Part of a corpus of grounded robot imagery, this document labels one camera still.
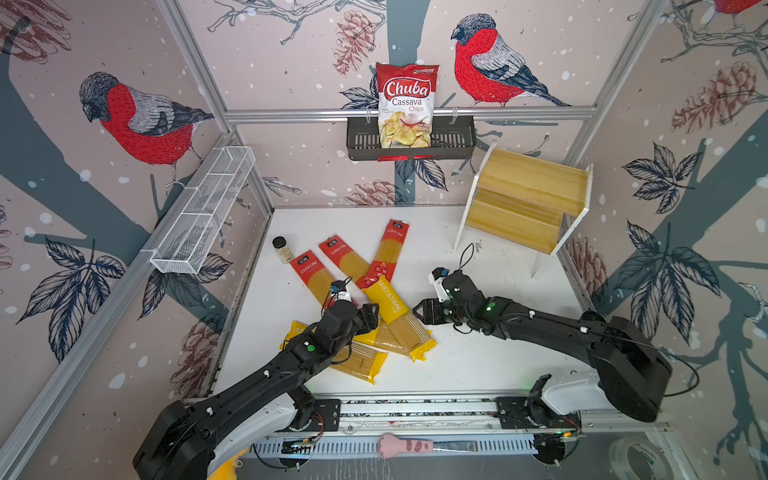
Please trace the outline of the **yellow pasta bag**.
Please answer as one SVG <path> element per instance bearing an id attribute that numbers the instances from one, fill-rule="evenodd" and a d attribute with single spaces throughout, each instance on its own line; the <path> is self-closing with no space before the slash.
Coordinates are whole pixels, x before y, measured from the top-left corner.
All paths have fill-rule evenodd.
<path id="1" fill-rule="evenodd" d="M 410 356 L 410 337 L 403 325 L 390 325 L 380 321 L 376 329 L 356 335 L 353 340 L 390 353 Z"/>
<path id="2" fill-rule="evenodd" d="M 400 298 L 385 276 L 363 289 L 368 300 L 379 306 L 381 319 L 393 333 L 413 361 L 425 361 L 426 354 L 437 346 L 437 342 L 411 309 Z"/>
<path id="3" fill-rule="evenodd" d="M 296 337 L 300 337 L 301 342 L 296 343 L 293 351 L 302 358 L 314 358 L 328 353 L 327 349 L 323 349 L 316 342 L 314 331 L 309 330 L 308 325 L 298 321 L 292 322 L 291 328 L 286 334 L 280 349 L 287 350 L 294 343 L 294 338 Z M 387 360 L 387 356 L 387 353 L 352 342 L 349 346 L 342 346 L 341 351 L 330 361 L 329 367 L 348 376 L 374 384 L 376 377 Z"/>

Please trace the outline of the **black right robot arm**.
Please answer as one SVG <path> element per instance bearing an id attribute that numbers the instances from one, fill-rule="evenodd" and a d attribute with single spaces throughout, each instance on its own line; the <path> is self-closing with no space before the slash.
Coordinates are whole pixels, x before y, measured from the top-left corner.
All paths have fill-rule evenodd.
<path id="1" fill-rule="evenodd" d="M 424 325 L 451 324 L 502 340 L 524 341 L 573 357 L 597 373 L 610 405 L 638 421 L 657 420 L 672 366 L 629 320 L 593 311 L 577 319 L 534 310 L 506 297 L 485 296 L 460 270 L 430 274 L 437 296 L 412 309 Z"/>

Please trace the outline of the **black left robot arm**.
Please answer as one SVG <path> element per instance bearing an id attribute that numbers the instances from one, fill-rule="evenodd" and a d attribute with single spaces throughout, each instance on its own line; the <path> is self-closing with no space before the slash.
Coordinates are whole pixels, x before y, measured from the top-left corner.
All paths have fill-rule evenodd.
<path id="1" fill-rule="evenodd" d="M 329 368 L 354 336 L 378 326 L 375 304 L 337 300 L 266 365 L 190 406 L 175 401 L 155 420 L 133 458 L 142 479 L 210 479 L 251 444 L 306 425 L 314 398 L 305 384 Z"/>

